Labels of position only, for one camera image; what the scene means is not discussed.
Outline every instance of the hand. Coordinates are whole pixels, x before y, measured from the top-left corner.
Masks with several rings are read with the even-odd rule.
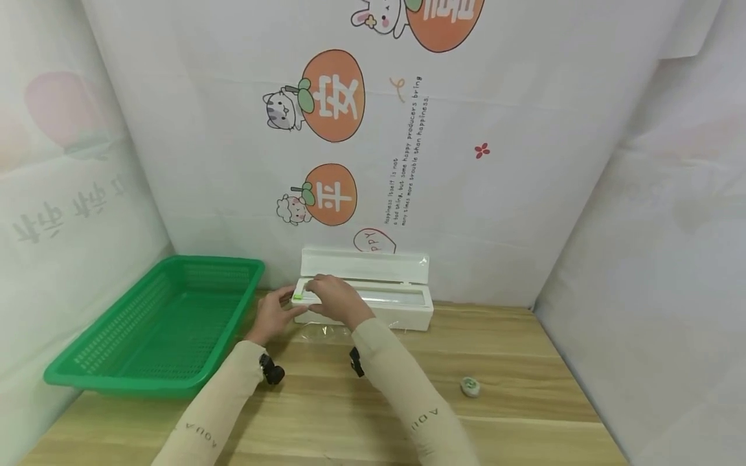
[[[269,340],[285,330],[285,327],[293,318],[306,312],[306,306],[297,306],[287,311],[282,308],[294,291],[295,287],[293,285],[285,286],[260,299],[257,318],[244,339],[259,346],[266,346]]]
[[[342,322],[352,331],[364,321],[375,317],[355,289],[333,275],[316,275],[306,283],[306,290],[322,301],[321,304],[311,304],[309,310]]]

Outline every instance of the cartoon sheep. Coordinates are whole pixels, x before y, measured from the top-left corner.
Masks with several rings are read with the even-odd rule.
[[[313,218],[311,213],[308,212],[306,201],[302,196],[296,198],[285,194],[281,199],[278,199],[277,213],[286,223],[294,227],[297,227],[299,223],[311,221]]]

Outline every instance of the person's right hand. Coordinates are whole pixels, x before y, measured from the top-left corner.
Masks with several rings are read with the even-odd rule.
[[[311,304],[308,308],[310,311],[342,322],[352,331],[375,317],[355,289],[333,275],[318,274],[306,283],[305,288],[322,301],[321,304]]]

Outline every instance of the green leaf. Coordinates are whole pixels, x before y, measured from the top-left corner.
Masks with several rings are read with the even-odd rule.
[[[409,11],[419,11],[422,8],[422,0],[404,0]]]
[[[308,89],[301,89],[298,91],[298,105],[301,106],[301,110],[305,113],[313,113],[313,109],[316,104],[313,102],[313,97]]]
[[[313,193],[307,189],[303,190],[303,200],[306,201],[307,206],[316,205],[316,196],[314,196]]]

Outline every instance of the chinese character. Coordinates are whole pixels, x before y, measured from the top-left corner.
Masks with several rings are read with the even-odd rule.
[[[334,189],[331,186],[324,186],[321,181],[316,181],[316,201],[319,203],[319,209],[334,209],[339,212],[340,201],[352,201],[349,196],[342,196],[340,191],[342,184],[339,181],[334,182]]]
[[[37,232],[35,224],[38,224],[44,231],[48,231],[51,234],[50,238],[54,238],[62,227],[62,209],[59,207],[53,207],[49,202],[44,203],[45,212],[37,213],[37,221],[31,220],[28,215],[21,215],[21,222],[23,225],[13,224],[13,228],[19,234],[19,241],[30,241],[34,244],[39,242],[41,235]]]
[[[125,188],[125,181],[124,178],[122,178],[121,174],[118,174],[116,178],[111,180],[111,186],[114,187],[116,195],[118,196],[123,196],[127,192],[127,188]]]
[[[424,20],[451,17],[451,24],[458,19],[474,18],[474,3],[477,0],[424,0]]]
[[[327,97],[327,85],[332,85],[332,93]],[[357,120],[357,106],[355,105],[354,93],[357,90],[357,79],[353,79],[350,82],[350,86],[346,87],[339,81],[339,75],[334,75],[329,78],[327,75],[319,76],[319,91],[313,93],[313,98],[321,103],[321,109],[319,109],[319,115],[324,117],[333,116],[334,119],[339,118],[339,112],[347,115],[348,110],[352,110],[352,118]],[[345,98],[344,102],[339,101],[340,93]],[[327,108],[327,104],[331,105],[334,112],[332,113]]]
[[[92,209],[98,209],[96,215],[100,214],[104,210],[104,204],[106,204],[104,198],[106,198],[106,191],[97,183],[93,184],[93,191],[89,192],[88,195],[78,191],[78,198],[72,200],[77,210],[76,215],[88,218],[91,215]]]

